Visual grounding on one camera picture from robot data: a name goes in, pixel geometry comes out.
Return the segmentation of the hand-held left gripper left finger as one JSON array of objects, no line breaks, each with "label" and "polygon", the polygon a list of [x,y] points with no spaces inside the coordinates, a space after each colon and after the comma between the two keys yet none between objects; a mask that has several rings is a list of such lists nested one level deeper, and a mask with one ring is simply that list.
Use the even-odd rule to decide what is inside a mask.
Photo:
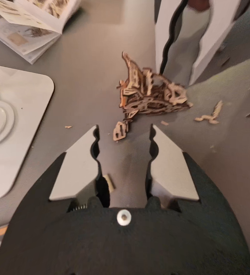
[{"label": "hand-held left gripper left finger", "polygon": [[99,126],[95,125],[65,152],[50,201],[72,199],[83,207],[87,206],[89,198],[96,196],[103,207],[109,207],[109,187],[97,159],[99,139]]}]

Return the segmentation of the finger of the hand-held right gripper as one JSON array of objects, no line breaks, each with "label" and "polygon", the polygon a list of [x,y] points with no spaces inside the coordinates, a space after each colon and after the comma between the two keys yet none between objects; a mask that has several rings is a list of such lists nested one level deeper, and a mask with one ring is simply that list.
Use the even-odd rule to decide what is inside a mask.
[{"label": "finger of the hand-held right gripper", "polygon": [[168,52],[175,40],[175,26],[187,5],[186,0],[155,0],[155,63],[163,74]]},{"label": "finger of the hand-held right gripper", "polygon": [[192,66],[189,85],[200,77],[233,27],[240,0],[211,0],[210,22],[199,42],[199,55]]}]

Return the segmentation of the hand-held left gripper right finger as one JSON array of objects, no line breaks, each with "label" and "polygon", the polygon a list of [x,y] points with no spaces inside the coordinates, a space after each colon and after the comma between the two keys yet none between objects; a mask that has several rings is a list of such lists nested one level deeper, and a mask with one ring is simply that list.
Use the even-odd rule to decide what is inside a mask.
[{"label": "hand-held left gripper right finger", "polygon": [[199,201],[182,149],[155,124],[151,124],[149,139],[151,160],[145,179],[147,199],[154,196],[160,202]]}]

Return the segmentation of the wooden mechanical model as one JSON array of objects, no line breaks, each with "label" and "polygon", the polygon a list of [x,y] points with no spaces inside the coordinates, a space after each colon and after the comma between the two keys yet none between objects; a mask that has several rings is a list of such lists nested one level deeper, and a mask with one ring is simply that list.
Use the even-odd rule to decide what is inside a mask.
[{"label": "wooden mechanical model", "polygon": [[120,91],[120,104],[124,122],[131,122],[136,114],[158,115],[178,112],[193,106],[187,98],[187,90],[181,84],[170,81],[150,67],[143,67],[121,54],[127,66],[127,79],[120,80],[116,87]]}]

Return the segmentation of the person's right hand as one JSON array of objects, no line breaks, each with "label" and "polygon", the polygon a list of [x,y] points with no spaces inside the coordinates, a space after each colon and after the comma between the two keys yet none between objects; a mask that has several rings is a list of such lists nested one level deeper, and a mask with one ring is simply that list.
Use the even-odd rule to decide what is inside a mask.
[{"label": "person's right hand", "polygon": [[187,4],[197,12],[204,12],[210,8],[209,0],[188,0]]}]

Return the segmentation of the cream wax cylinder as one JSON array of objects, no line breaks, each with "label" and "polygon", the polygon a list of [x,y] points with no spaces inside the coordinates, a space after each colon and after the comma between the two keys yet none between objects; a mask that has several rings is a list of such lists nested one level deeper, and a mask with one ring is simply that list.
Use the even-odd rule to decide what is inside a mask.
[{"label": "cream wax cylinder", "polygon": [[103,175],[104,179],[106,180],[107,184],[108,184],[108,188],[109,188],[109,193],[112,193],[116,187],[115,184],[113,183],[111,177],[109,174],[105,174]]}]

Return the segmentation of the small shield-shaped wooden plate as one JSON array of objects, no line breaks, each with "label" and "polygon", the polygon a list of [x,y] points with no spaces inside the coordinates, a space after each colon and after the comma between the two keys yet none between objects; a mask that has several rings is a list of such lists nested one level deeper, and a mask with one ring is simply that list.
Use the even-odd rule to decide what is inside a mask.
[{"label": "small shield-shaped wooden plate", "polygon": [[122,121],[117,122],[113,130],[113,141],[118,142],[121,139],[124,139],[129,132],[129,122]]}]

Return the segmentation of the zigzag wooden piece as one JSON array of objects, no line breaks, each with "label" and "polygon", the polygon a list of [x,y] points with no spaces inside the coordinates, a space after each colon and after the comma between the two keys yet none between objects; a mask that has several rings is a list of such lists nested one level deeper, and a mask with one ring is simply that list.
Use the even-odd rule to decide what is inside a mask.
[{"label": "zigzag wooden piece", "polygon": [[210,124],[215,125],[219,123],[219,121],[217,121],[216,118],[217,117],[213,115],[202,115],[201,117],[196,117],[194,121],[201,122],[203,120],[207,120]]}]

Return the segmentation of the white tablet stand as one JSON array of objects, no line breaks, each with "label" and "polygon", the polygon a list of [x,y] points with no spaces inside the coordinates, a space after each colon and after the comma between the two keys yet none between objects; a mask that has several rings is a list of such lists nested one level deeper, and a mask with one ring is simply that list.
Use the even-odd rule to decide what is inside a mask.
[{"label": "white tablet stand", "polygon": [[53,92],[47,75],[0,66],[0,198],[13,186]]}]

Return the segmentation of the open instruction booklet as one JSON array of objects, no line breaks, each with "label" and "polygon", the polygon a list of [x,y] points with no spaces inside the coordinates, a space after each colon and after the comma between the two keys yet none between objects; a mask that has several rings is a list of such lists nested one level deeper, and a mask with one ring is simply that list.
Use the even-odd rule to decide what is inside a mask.
[{"label": "open instruction booklet", "polygon": [[34,64],[62,35],[81,0],[0,0],[0,41]]}]

